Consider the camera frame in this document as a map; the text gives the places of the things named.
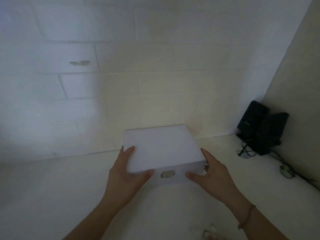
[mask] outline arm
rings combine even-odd
[[[288,240],[257,208],[252,208],[252,203],[234,184],[226,166],[205,149],[201,150],[209,165],[206,175],[188,172],[186,177],[224,203],[238,222],[244,224],[243,230],[249,240]]]
[[[96,208],[76,226],[64,240],[101,239],[115,215],[126,206],[139,189],[153,175],[149,170],[143,174],[127,173],[126,167],[134,146],[120,150],[117,160],[109,172],[106,191]]]

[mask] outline hand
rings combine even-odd
[[[186,177],[200,185],[212,197],[227,204],[234,196],[238,195],[239,190],[234,184],[227,167],[205,149],[202,148],[201,151],[208,162],[206,175],[200,176],[188,172]]]
[[[118,158],[109,171],[106,191],[102,198],[103,203],[113,207],[116,212],[127,205],[139,189],[151,178],[154,170],[148,170],[142,174],[133,175],[126,171],[126,167],[134,146],[123,151],[123,146],[119,152]]]

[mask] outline person's right hand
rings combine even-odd
[[[201,151],[208,162],[207,173],[200,176],[196,173],[187,172],[186,177],[200,185],[217,200],[227,204],[239,193],[239,190],[234,184],[227,167],[205,149],[202,148]]]

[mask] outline person's left hand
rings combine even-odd
[[[154,170],[148,170],[142,174],[133,175],[126,171],[128,160],[134,148],[132,146],[123,151],[122,146],[117,160],[109,171],[102,202],[107,203],[116,211],[126,206],[154,173]]]

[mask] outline person's left arm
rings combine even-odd
[[[139,189],[153,175],[153,170],[143,174],[127,173],[126,167],[134,146],[120,150],[117,160],[109,171],[106,191],[100,203],[63,240],[101,239],[115,215],[126,206]]]

